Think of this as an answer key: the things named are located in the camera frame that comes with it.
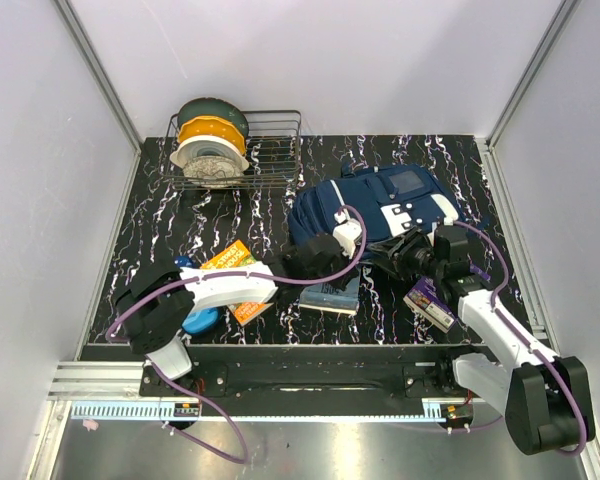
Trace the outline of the blue 1984 book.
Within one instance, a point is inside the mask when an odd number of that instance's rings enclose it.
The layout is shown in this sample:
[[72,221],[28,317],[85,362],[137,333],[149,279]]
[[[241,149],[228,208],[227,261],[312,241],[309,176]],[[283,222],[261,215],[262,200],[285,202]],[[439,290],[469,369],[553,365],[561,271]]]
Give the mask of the blue 1984 book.
[[343,289],[323,283],[306,287],[299,296],[299,307],[344,315],[355,315],[359,308],[360,275]]

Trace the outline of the purple book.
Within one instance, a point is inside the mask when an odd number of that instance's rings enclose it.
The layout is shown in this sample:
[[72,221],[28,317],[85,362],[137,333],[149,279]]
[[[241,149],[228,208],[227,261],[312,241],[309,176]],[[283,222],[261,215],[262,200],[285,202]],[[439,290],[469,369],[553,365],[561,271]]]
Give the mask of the purple book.
[[416,315],[444,333],[458,322],[478,326],[489,313],[491,277],[472,264],[445,265],[433,278],[421,277],[404,297]]

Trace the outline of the navy blue student backpack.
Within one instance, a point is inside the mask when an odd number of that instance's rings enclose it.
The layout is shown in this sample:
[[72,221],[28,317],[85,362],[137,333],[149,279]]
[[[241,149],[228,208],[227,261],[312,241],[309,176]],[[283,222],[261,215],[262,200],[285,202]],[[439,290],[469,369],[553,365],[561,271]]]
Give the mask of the navy blue student backpack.
[[300,246],[319,233],[333,233],[350,218],[338,212],[343,205],[359,212],[368,245],[412,227],[432,237],[435,223],[465,219],[455,197],[427,169],[416,164],[368,167],[299,193],[287,216],[292,242]]

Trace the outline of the orange treehouse book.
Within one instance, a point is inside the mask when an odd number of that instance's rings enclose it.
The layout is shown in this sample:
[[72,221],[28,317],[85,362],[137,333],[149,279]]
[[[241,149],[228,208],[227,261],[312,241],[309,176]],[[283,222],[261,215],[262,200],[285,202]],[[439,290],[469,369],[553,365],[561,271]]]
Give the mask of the orange treehouse book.
[[[200,269],[224,269],[245,267],[256,262],[255,257],[241,240],[236,240],[222,252],[215,255],[209,261],[203,263]],[[272,306],[271,303],[245,302],[232,304],[228,309],[233,314],[240,326],[244,327],[253,319],[264,313]]]

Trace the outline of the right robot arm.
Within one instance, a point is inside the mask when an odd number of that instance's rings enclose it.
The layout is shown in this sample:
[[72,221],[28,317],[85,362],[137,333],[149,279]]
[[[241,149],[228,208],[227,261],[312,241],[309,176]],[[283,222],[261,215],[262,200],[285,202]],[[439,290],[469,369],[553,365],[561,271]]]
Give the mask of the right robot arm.
[[577,456],[596,432],[588,373],[575,356],[562,357],[535,338],[503,305],[502,285],[491,287],[473,266],[468,235],[490,239],[455,221],[427,236],[419,228],[371,245],[376,266],[413,281],[404,301],[443,331],[462,322],[488,347],[457,347],[434,371],[446,396],[466,389],[504,418],[516,447],[526,455],[557,451]]

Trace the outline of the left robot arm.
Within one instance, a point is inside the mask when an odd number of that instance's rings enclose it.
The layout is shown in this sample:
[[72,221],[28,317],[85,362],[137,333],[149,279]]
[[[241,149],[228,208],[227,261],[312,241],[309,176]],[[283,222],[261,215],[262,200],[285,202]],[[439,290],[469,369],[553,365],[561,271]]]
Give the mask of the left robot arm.
[[293,303],[305,288],[346,276],[355,250],[355,241],[319,234],[243,267],[152,264],[116,294],[118,316],[106,339],[128,343],[162,372],[161,384],[170,393],[186,395],[195,386],[196,372],[177,332],[190,313],[243,303]]

